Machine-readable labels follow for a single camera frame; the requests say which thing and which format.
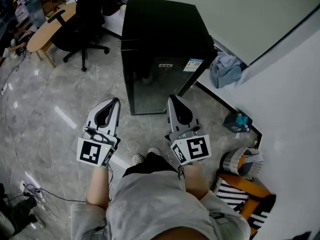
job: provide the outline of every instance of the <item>person's hand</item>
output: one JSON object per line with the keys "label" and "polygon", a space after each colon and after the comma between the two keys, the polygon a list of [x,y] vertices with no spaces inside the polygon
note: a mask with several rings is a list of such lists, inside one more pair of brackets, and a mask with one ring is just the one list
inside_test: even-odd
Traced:
{"label": "person's hand", "polygon": [[199,163],[184,166],[185,190],[198,200],[202,199],[209,191],[206,177]]}

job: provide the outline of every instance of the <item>gray marble floor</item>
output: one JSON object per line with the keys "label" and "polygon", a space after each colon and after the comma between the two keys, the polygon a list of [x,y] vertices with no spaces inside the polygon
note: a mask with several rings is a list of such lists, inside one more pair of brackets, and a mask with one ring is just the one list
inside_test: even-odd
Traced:
{"label": "gray marble floor", "polygon": [[[77,138],[91,108],[109,97],[121,101],[117,131],[121,142],[110,163],[114,171],[111,197],[134,153],[145,154],[150,146],[158,147],[167,161],[178,165],[164,141],[169,129],[166,115],[130,115],[122,74],[121,42],[105,36],[101,43],[110,47],[110,53],[89,50],[85,73],[80,71],[80,54],[63,63],[67,53],[52,46],[48,54],[57,65],[55,69],[32,54],[10,76],[5,96],[0,96],[0,182],[11,193],[10,197],[19,191],[27,172],[44,189],[60,197],[85,199],[92,168],[77,162]],[[0,68],[1,85],[17,64],[17,60],[5,60]],[[201,163],[212,184],[221,156],[234,148],[252,145],[256,134],[242,133],[235,138],[234,133],[222,127],[228,110],[198,87],[190,88],[184,97],[197,107],[210,134],[212,157]],[[66,123],[66,117],[72,122]],[[70,239],[72,202],[50,195],[46,198],[48,210],[35,208],[46,229],[34,230],[28,226],[14,240]]]}

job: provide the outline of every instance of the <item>blue cloth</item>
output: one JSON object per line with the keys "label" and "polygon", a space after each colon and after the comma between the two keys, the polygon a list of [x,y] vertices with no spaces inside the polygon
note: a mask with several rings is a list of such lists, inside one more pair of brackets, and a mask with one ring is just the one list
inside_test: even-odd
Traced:
{"label": "blue cloth", "polygon": [[215,88],[222,88],[239,80],[242,73],[240,64],[235,56],[218,52],[210,72],[210,78]]}

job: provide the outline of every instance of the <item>black refrigerator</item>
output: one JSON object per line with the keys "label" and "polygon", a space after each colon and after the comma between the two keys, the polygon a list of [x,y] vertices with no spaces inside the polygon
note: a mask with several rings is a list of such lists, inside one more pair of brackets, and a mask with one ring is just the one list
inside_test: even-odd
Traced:
{"label": "black refrigerator", "polygon": [[182,96],[217,56],[195,5],[128,0],[121,55],[132,115],[166,111],[170,94]]}

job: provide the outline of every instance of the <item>office chair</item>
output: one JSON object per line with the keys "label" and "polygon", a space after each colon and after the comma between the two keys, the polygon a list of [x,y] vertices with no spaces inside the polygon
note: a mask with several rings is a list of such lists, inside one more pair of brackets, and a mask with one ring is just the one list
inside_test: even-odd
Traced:
{"label": "office chair", "polygon": [[77,0],[76,15],[67,22],[61,17],[65,10],[60,10],[50,17],[47,22],[51,23],[57,19],[61,28],[52,36],[51,40],[55,46],[63,51],[70,52],[63,58],[66,63],[75,53],[82,52],[82,68],[86,69],[87,48],[102,49],[105,54],[109,53],[109,48],[92,42],[101,33],[102,24],[105,23],[101,13],[104,0]]}

